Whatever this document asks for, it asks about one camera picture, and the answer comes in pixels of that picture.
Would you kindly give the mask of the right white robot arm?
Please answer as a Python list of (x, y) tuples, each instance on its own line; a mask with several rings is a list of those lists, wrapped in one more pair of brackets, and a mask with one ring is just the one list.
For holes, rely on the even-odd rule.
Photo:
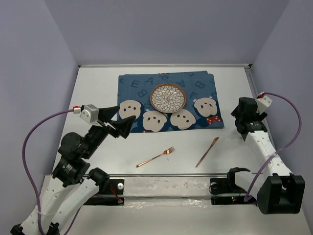
[(244, 201), (255, 199), (262, 214), (297, 214), (302, 205), (305, 180), (294, 175), (283, 163), (280, 150), (276, 150), (269, 139), (263, 119), (271, 103), (267, 94), (256, 99), (239, 98), (231, 115), (235, 117), (237, 131), (252, 150), (260, 168), (256, 174), (244, 167), (231, 168), (225, 186), (231, 192), (244, 190)]

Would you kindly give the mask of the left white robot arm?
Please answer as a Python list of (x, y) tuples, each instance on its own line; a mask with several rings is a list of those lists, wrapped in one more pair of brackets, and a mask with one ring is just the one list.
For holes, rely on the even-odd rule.
[[(58, 235), (69, 219), (75, 219), (80, 208), (97, 193), (104, 193), (110, 187), (110, 176), (100, 168), (89, 169), (87, 160), (95, 153), (104, 139), (127, 138), (135, 116), (114, 121), (112, 117), (119, 106), (97, 108), (94, 105), (74, 106), (71, 109), (52, 114), (36, 124), (27, 134), (22, 146), (22, 162), (28, 179), (34, 189), (37, 205), (29, 217), (12, 227), (13, 235)], [(26, 144), (31, 134), (44, 122), (62, 114), (79, 114), (91, 125), (81, 136), (67, 133), (58, 149), (61, 158), (54, 168), (44, 192), (39, 192), (26, 163)]]

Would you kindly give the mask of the blue cartoon placemat cloth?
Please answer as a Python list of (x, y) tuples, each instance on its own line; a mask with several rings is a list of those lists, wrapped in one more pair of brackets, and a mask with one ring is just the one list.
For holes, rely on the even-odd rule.
[[(181, 110), (166, 114), (152, 106), (150, 94), (161, 84), (183, 89), (186, 104)], [(136, 116), (133, 133), (224, 128), (214, 75), (207, 71), (121, 75), (117, 102), (118, 119)]]

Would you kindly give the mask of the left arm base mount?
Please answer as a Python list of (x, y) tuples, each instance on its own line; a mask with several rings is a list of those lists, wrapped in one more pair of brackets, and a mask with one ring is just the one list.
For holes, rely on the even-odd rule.
[(110, 178), (107, 186), (101, 186), (100, 190), (92, 196), (85, 206), (123, 206), (124, 179)]

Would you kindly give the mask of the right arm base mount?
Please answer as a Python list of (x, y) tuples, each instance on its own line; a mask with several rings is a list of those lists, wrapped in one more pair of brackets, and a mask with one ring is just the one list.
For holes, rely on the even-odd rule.
[(226, 178), (210, 179), (209, 192), (211, 193), (211, 204), (213, 206), (257, 204), (254, 198), (245, 202), (246, 191), (238, 186), (229, 186)]

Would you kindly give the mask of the floral patterned plate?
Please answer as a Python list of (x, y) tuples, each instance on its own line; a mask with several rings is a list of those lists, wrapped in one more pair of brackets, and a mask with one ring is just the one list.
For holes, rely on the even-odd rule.
[(174, 84), (161, 84), (150, 94), (152, 106), (161, 113), (174, 113), (186, 104), (186, 95), (182, 88)]

